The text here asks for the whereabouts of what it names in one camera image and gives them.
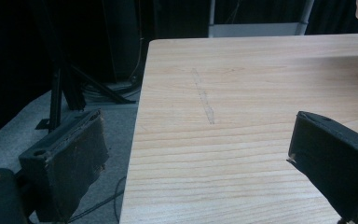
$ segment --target wood grain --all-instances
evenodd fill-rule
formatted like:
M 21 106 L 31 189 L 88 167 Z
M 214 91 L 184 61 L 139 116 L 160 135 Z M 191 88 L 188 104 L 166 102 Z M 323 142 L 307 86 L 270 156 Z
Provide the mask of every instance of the wood grain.
M 337 223 L 285 161 L 299 110 L 358 132 L 358 35 L 151 42 L 120 223 Z

